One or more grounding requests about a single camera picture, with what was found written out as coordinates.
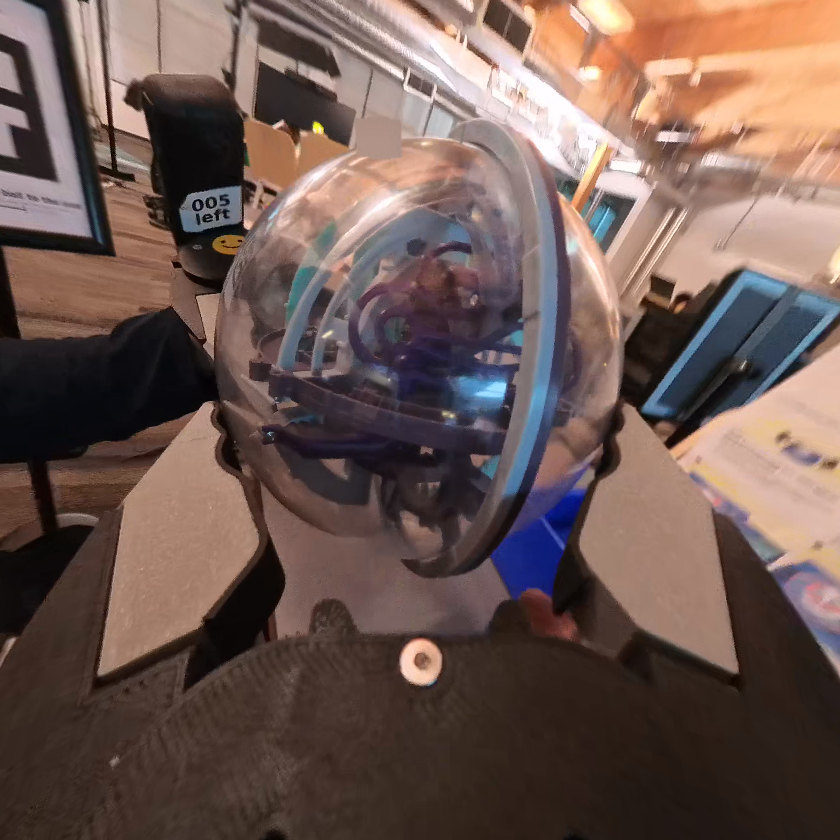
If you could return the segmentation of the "black monitor screen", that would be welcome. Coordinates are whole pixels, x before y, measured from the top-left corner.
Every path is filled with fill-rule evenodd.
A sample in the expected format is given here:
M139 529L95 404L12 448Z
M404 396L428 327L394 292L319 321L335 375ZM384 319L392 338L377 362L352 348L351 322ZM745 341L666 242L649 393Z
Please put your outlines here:
M311 133L320 126L330 140L350 146L355 110L339 102L332 91L260 62L254 119L266 124L284 121Z

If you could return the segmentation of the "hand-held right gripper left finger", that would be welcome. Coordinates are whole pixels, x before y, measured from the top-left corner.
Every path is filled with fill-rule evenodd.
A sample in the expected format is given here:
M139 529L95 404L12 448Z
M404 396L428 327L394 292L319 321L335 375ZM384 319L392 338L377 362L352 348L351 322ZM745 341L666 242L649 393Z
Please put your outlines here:
M206 403L120 507L98 678L195 646L237 656L267 629L283 583L256 479Z

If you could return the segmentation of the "black framed sign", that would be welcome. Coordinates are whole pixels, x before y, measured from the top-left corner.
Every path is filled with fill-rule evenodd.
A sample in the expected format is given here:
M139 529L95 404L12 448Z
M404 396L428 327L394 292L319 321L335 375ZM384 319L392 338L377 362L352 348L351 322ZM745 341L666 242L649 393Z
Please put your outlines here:
M115 254L62 2L1 2L1 244Z

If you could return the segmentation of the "yellow bordered printed sheet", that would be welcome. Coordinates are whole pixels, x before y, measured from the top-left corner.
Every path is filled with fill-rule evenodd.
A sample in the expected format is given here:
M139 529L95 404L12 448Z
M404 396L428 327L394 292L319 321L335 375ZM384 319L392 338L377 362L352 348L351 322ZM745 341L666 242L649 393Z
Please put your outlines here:
M670 453L771 569L839 580L838 349Z

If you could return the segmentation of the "blue plastic bin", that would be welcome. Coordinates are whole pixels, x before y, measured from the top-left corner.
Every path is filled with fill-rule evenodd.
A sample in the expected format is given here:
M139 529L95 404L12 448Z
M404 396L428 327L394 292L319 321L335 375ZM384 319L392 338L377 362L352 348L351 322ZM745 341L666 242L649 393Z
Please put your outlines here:
M553 593L555 576L584 498L584 489L572 489L539 519L509 533L492 554L492 563L512 599L530 590Z

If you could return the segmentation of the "cardboard box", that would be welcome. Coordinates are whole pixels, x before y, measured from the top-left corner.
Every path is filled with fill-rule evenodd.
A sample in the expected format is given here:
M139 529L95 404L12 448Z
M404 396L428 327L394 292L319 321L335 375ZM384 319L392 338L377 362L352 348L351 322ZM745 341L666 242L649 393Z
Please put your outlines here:
M303 132L298 146L297 178L349 152L346 145L331 140L325 134Z
M298 150L290 135L256 119L244 122L246 174L257 186L275 193L298 178Z

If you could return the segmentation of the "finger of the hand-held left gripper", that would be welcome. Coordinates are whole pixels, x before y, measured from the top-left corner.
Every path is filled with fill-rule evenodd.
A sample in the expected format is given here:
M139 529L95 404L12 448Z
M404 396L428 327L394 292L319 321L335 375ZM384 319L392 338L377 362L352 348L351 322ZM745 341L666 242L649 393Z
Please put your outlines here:
M220 294L172 265L172 308L199 343L213 343Z

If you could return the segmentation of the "clear plastic maze ball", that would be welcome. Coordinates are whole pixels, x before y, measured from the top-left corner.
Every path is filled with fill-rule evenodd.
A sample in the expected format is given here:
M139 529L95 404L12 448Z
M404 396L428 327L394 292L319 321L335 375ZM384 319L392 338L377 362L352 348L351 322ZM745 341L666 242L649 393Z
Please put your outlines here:
M280 193L219 299L218 410L299 520L424 578L474 570L599 454L616 289L524 134L473 119Z

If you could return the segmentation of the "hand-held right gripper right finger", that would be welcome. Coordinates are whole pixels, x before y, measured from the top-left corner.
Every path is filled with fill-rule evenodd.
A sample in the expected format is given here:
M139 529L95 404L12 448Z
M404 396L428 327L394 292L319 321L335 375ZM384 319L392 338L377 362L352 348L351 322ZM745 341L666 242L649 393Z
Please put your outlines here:
M663 655L709 676L739 658L707 500L630 406L617 410L555 574L553 610L596 653Z

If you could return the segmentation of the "black sign stand post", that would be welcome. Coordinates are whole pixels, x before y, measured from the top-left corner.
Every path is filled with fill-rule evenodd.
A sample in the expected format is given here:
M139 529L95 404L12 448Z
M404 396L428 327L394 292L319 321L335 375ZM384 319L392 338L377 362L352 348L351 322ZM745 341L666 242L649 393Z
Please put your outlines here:
M14 294L7 270L4 250L2 248L1 335L3 338L10 338L13 340L21 339ZM43 461L29 460L27 462L27 468L42 533L55 533L59 528L59 524L47 463Z

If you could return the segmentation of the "person's left forearm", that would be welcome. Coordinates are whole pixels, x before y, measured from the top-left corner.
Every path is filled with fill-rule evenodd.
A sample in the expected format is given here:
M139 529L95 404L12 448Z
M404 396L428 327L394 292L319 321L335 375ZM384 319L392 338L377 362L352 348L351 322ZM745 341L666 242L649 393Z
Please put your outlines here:
M118 442L217 399L214 364L173 308L88 338L2 338L1 461Z

